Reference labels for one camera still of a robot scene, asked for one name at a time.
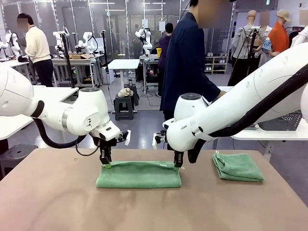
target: paper sign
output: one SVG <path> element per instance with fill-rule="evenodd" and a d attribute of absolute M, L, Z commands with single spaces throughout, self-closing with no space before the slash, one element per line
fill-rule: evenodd
<path fill-rule="evenodd" d="M 159 31 L 164 32 L 166 28 L 166 22 L 159 22 Z"/>
<path fill-rule="evenodd" d="M 299 24 L 308 25 L 308 10 L 299 11 Z"/>
<path fill-rule="evenodd" d="M 149 28 L 148 27 L 148 20 L 147 19 L 143 19 L 142 20 L 142 25 L 144 26 L 144 28 Z"/>
<path fill-rule="evenodd" d="M 270 11 L 260 12 L 260 26 L 270 25 Z"/>

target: black mesh basket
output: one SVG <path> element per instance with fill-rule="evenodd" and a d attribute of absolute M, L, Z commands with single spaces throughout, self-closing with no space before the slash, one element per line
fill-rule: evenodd
<path fill-rule="evenodd" d="M 296 131 L 302 117 L 302 112 L 298 110 L 277 119 L 258 124 L 265 131 Z"/>

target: gray stool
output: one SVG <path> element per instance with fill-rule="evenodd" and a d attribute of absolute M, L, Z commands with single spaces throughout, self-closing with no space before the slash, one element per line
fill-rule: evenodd
<path fill-rule="evenodd" d="M 134 111 L 131 103 L 131 97 L 127 96 L 124 98 L 120 98 L 118 95 L 115 96 L 115 119 L 120 120 L 120 118 L 125 118 L 132 120 L 134 119 Z"/>
<path fill-rule="evenodd" d="M 16 167 L 36 148 L 38 148 L 36 145 L 19 144 L 0 155 L 0 167 L 2 176 L 5 177 L 6 175 L 4 171 L 5 168 Z"/>
<path fill-rule="evenodd" d="M 139 105 L 139 95 L 137 92 L 137 88 L 136 88 L 136 84 L 133 84 L 133 86 L 130 86 L 129 84 L 124 84 L 124 88 L 129 88 L 130 90 L 132 90 L 134 92 L 134 103 L 136 106 Z"/>

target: cloth on stool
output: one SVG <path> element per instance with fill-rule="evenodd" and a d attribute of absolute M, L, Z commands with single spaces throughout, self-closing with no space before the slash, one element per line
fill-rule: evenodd
<path fill-rule="evenodd" d="M 247 154 L 223 155 L 216 153 L 213 160 L 219 177 L 225 180 L 262 182 L 264 177 Z"/>
<path fill-rule="evenodd" d="M 126 97 L 126 96 L 133 96 L 133 94 L 134 94 L 134 92 L 133 92 L 132 90 L 130 90 L 129 88 L 123 88 L 123 89 L 119 92 L 118 96 L 119 96 L 120 98 L 124 98 L 124 97 Z"/>
<path fill-rule="evenodd" d="M 111 168 L 102 166 L 96 180 L 97 188 L 178 188 L 181 179 L 173 162 L 111 162 Z"/>

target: brown tabletop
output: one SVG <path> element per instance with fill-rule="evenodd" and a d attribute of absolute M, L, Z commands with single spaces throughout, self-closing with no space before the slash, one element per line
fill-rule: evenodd
<path fill-rule="evenodd" d="M 83 153 L 90 150 L 81 149 Z M 0 182 L 1 231 L 306 231 L 308 208 L 256 151 L 266 180 L 221 180 L 202 151 L 178 189 L 97 189 L 98 153 L 36 149 Z M 113 149 L 113 160 L 172 161 L 173 152 Z"/>

